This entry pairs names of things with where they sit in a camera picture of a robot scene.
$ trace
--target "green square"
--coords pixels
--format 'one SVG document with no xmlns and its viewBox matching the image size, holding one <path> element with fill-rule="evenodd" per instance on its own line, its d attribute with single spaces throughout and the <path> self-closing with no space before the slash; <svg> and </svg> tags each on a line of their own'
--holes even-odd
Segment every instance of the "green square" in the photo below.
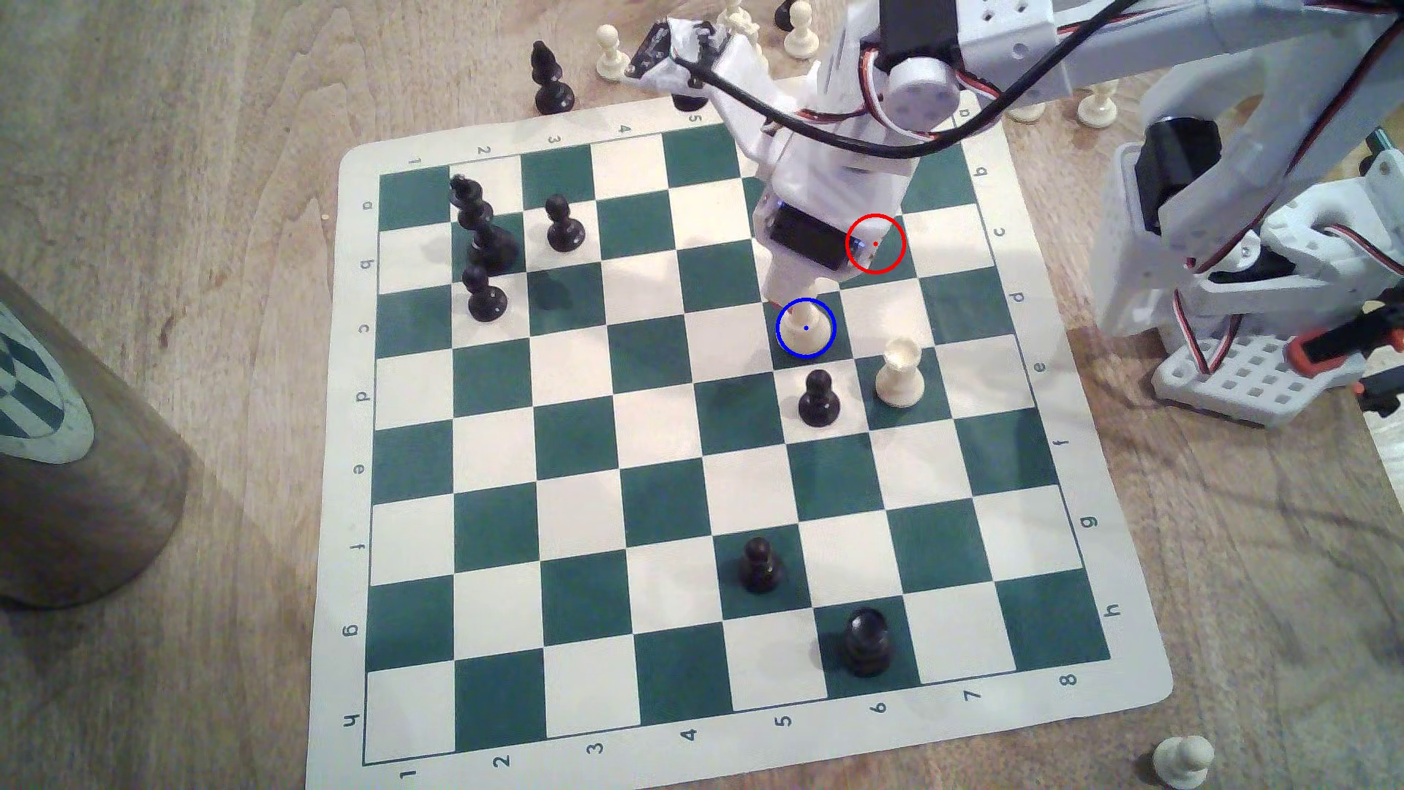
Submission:
<svg viewBox="0 0 1404 790">
<path fill-rule="evenodd" d="M 712 532 L 702 459 L 619 473 L 628 546 L 682 540 Z"/>
<path fill-rule="evenodd" d="M 453 422 L 375 432 L 371 502 L 421 500 L 453 491 Z"/>
<path fill-rule="evenodd" d="M 604 260 L 673 248 L 673 201 L 646 192 L 595 202 Z"/>
<path fill-rule="evenodd" d="M 701 380 L 694 387 L 705 456 L 785 442 L 775 373 Z"/>
<path fill-rule="evenodd" d="M 375 355 L 399 356 L 453 347 L 448 285 L 380 293 L 375 307 Z"/>
<path fill-rule="evenodd" d="M 922 276 L 921 296 L 938 345 L 1014 331 L 1000 272 L 993 265 Z"/>
<path fill-rule="evenodd" d="M 615 391 L 692 380 L 688 328 L 681 314 L 609 324 L 609 369 Z"/>
<path fill-rule="evenodd" d="M 854 276 L 840 282 L 838 286 L 856 288 L 859 285 L 872 285 L 875 282 L 892 282 L 893 279 L 914 278 L 917 275 L 917 264 L 911 260 L 911 239 L 906 239 L 906 241 L 903 240 L 903 234 L 906 232 L 907 223 L 901 216 L 899 216 L 897 227 L 892 227 L 887 230 L 887 234 L 883 236 L 882 243 L 878 244 L 878 254 L 873 255 L 873 261 L 868 264 L 868 268 L 882 271 L 883 268 L 892 265 L 893 261 L 897 261 L 897 265 L 893 265 L 887 271 L 882 271 L 882 274 L 868 274 L 866 271 L 859 271 Z M 899 254 L 901 255 L 901 260 L 897 260 Z"/>
<path fill-rule="evenodd" d="M 956 436 L 976 497 L 1057 486 L 1038 410 L 962 418 L 956 421 Z"/>
<path fill-rule="evenodd" d="M 639 724 L 731 713 L 731 676 L 720 623 L 633 636 Z"/>
<path fill-rule="evenodd" d="M 548 645 L 628 634 L 633 619 L 623 550 L 542 563 L 541 613 Z"/>
<path fill-rule="evenodd" d="M 452 660 L 453 577 L 371 588 L 365 605 L 366 672 Z"/>
<path fill-rule="evenodd" d="M 536 478 L 563 478 L 619 466 L 614 399 L 536 407 Z"/>
<path fill-rule="evenodd" d="M 453 348 L 453 417 L 531 407 L 531 342 Z"/>
<path fill-rule="evenodd" d="M 741 556 L 746 542 L 764 537 L 779 558 L 781 581 L 767 594 L 753 594 L 741 587 Z M 799 543 L 799 528 L 785 525 L 765 530 L 751 530 L 712 539 L 716 551 L 716 574 L 722 591 L 722 617 L 736 620 L 753 615 L 771 615 L 792 609 L 809 609 L 809 577 L 804 574 L 804 553 Z"/>
<path fill-rule="evenodd" d="M 1087 571 L 1009 580 L 994 589 L 1019 672 L 1111 658 Z"/>
<path fill-rule="evenodd" d="M 980 521 L 969 500 L 887 512 L 901 592 L 990 581 Z"/>
<path fill-rule="evenodd" d="M 761 300 L 751 240 L 678 250 L 678 278 L 687 312 Z"/>
<path fill-rule="evenodd" d="M 901 198 L 901 212 L 913 213 L 969 202 L 974 202 L 970 168 L 966 166 L 965 152 L 953 145 L 921 159 L 911 175 L 907 195 Z"/>
<path fill-rule="evenodd" d="M 722 123 L 663 132 L 663 157 L 668 164 L 668 185 L 687 187 L 706 181 L 739 178 L 736 142 Z"/>
<path fill-rule="evenodd" d="M 532 334 L 602 324 L 605 285 L 600 264 L 526 272 L 526 302 Z"/>
<path fill-rule="evenodd" d="M 873 443 L 866 434 L 800 442 L 785 449 L 802 522 L 882 511 Z"/>
<path fill-rule="evenodd" d="M 546 664 L 541 650 L 453 664 L 453 748 L 496 749 L 546 739 Z"/>
<path fill-rule="evenodd" d="M 892 664 L 882 675 L 872 678 L 855 676 L 844 667 L 842 658 L 844 626 L 849 615 L 865 606 L 882 613 L 892 640 Z M 830 697 L 856 697 L 921 685 L 917 651 L 911 647 L 911 629 L 907 626 L 907 608 L 901 596 L 816 609 L 814 629 L 819 631 L 819 660 L 824 667 L 824 683 L 828 686 Z"/>
<path fill-rule="evenodd" d="M 448 219 L 448 166 L 380 175 L 380 229 L 397 230 Z"/>
<path fill-rule="evenodd" d="M 553 194 L 566 195 L 571 203 L 595 199 L 595 170 L 588 145 L 522 154 L 522 206 L 528 210 L 541 208 Z"/>
<path fill-rule="evenodd" d="M 536 484 L 453 495 L 453 573 L 534 563 Z"/>
<path fill-rule="evenodd" d="M 863 408 L 868 411 L 870 431 L 951 420 L 951 404 L 946 401 L 946 386 L 941 379 L 941 362 L 936 361 L 935 348 L 921 349 L 917 369 L 921 370 L 927 389 L 921 394 L 921 401 L 906 410 L 889 407 L 878 399 L 875 386 L 878 384 L 878 370 L 883 365 L 882 356 L 863 356 L 855 363 L 858 365 L 858 386 L 863 390 Z"/>
<path fill-rule="evenodd" d="M 775 369 L 789 369 L 792 366 L 817 365 L 834 359 L 852 358 L 854 345 L 848 341 L 848 320 L 844 316 L 844 300 L 838 296 L 838 290 L 819 293 L 814 297 L 824 302 L 824 306 L 834 313 L 834 331 L 837 331 L 837 334 L 834 334 L 834 342 L 827 351 L 817 356 L 796 356 L 782 348 L 775 334 L 775 319 L 779 317 L 781 307 L 775 302 L 765 302 L 762 304 L 761 309 L 765 312 L 765 330 L 771 334 L 771 338 L 775 340 L 774 342 L 767 342 L 771 348 L 771 365 Z"/>
<path fill-rule="evenodd" d="M 524 225 L 521 212 L 498 213 L 493 217 L 493 225 L 497 225 L 503 230 L 511 233 L 512 237 L 517 239 L 518 244 L 525 234 L 525 230 L 522 229 Z M 468 267 L 468 247 L 473 244 L 473 232 L 463 227 L 458 222 L 453 222 L 452 229 L 449 230 L 449 251 L 453 255 L 453 282 L 462 282 L 463 268 Z M 501 274 L 518 274 L 521 271 L 526 271 L 526 257 L 521 254 L 521 247 L 518 246 L 517 260 L 512 261 L 512 264 L 508 265 Z"/>
</svg>

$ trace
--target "wooden table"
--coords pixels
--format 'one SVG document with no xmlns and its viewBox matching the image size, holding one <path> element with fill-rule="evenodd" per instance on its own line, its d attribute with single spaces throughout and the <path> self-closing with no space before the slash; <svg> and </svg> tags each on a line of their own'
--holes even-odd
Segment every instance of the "wooden table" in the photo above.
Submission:
<svg viewBox="0 0 1404 790">
<path fill-rule="evenodd" d="M 531 41 L 591 107 L 595 25 L 637 41 L 720 1 L 6 3 L 0 267 L 198 456 L 135 584 L 0 610 L 0 784 L 295 786 L 303 777 L 336 175 L 352 146 L 534 114 Z M 765 21 L 774 0 L 751 0 Z M 828 36 L 838 0 L 817 0 Z M 778 76 L 800 72 L 762 25 Z M 1137 786 L 1203 732 L 1212 786 L 1404 782 L 1404 518 L 1345 393 L 1265 432 L 1165 408 L 1150 335 L 1092 326 L 1112 147 L 1061 101 L 1011 128 L 1021 180 L 1175 674 L 1154 707 L 696 787 Z"/>
</svg>

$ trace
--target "white chess piece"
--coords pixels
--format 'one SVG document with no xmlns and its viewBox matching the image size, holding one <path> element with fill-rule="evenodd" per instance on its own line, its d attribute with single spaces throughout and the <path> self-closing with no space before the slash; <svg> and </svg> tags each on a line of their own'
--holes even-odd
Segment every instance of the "white chess piece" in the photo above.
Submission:
<svg viewBox="0 0 1404 790">
<path fill-rule="evenodd" d="M 810 29 L 814 21 L 814 10 L 804 0 L 796 0 L 790 6 L 790 24 L 795 29 L 785 34 L 785 52 L 796 60 L 809 60 L 819 52 L 819 35 Z"/>
<path fill-rule="evenodd" d="M 619 81 L 623 79 L 623 67 L 629 65 L 629 56 L 619 51 L 619 31 L 614 25 L 600 25 L 595 29 L 595 41 L 604 52 L 595 60 L 595 72 L 601 77 Z"/>
<path fill-rule="evenodd" d="M 1084 126 L 1105 129 L 1116 121 L 1116 102 L 1112 101 L 1112 94 L 1116 93 L 1118 81 L 1111 80 L 1094 84 L 1092 94 L 1077 102 L 1077 119 Z"/>
<path fill-rule="evenodd" d="M 921 394 L 927 390 L 927 379 L 917 366 L 921 363 L 921 345 L 911 337 L 893 337 L 883 348 L 882 358 L 883 365 L 873 384 L 878 399 L 897 410 L 921 401 Z"/>
<path fill-rule="evenodd" d="M 1214 748 L 1199 735 L 1165 738 L 1151 755 L 1151 766 L 1161 782 L 1175 790 L 1192 790 L 1209 777 Z"/>
<path fill-rule="evenodd" d="M 796 302 L 781 319 L 781 337 L 796 354 L 817 354 L 834 334 L 828 313 L 814 302 Z"/>
</svg>

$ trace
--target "red circle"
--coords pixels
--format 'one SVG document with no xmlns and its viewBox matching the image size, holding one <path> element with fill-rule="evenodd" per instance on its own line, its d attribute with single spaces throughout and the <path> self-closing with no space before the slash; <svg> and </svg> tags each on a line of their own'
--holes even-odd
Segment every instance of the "red circle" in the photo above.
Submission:
<svg viewBox="0 0 1404 790">
<path fill-rule="evenodd" d="M 872 268 L 863 268 L 858 265 L 856 260 L 854 260 L 854 227 L 856 227 L 858 223 L 862 222 L 863 219 L 872 219 L 873 216 L 882 216 L 887 222 L 892 222 L 892 226 L 897 229 L 897 234 L 901 236 L 901 251 L 897 253 L 897 260 L 892 261 L 892 265 L 889 265 L 887 268 L 879 268 L 876 271 Z M 858 271 L 866 271 L 868 274 L 886 274 L 887 271 L 897 268 L 897 264 L 901 262 L 901 258 L 907 255 L 907 232 L 901 229 L 901 225 L 897 225 L 896 219 L 887 216 L 886 213 L 865 213 L 858 219 L 855 219 L 854 223 L 848 226 L 848 234 L 844 236 L 844 254 L 848 255 L 848 262 L 854 264 L 854 267 L 858 268 Z"/>
</svg>

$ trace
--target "white pawn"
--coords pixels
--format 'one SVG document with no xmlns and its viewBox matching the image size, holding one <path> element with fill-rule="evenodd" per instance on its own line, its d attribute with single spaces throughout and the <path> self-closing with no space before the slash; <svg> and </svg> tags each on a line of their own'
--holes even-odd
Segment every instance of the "white pawn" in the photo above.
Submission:
<svg viewBox="0 0 1404 790">
<path fill-rule="evenodd" d="M 1111 80 L 1094 84 L 1092 94 L 1082 97 L 1082 101 L 1077 102 L 1077 119 L 1084 126 L 1105 129 L 1116 121 L 1116 102 L 1112 101 L 1112 94 L 1116 93 L 1118 81 Z"/>
<path fill-rule="evenodd" d="M 790 6 L 790 24 L 795 29 L 785 34 L 785 52 L 797 60 L 809 60 L 819 52 L 819 36 L 809 28 L 814 21 L 814 10 L 804 0 Z"/>
<path fill-rule="evenodd" d="M 595 41 L 604 52 L 595 60 L 595 72 L 601 77 L 619 81 L 623 79 L 623 67 L 629 65 L 629 56 L 619 51 L 619 31 L 614 25 L 600 25 L 595 29 Z"/>
<path fill-rule="evenodd" d="M 1150 758 L 1155 776 L 1175 790 L 1192 790 L 1203 784 L 1213 761 L 1214 748 L 1199 735 L 1165 738 Z"/>
</svg>

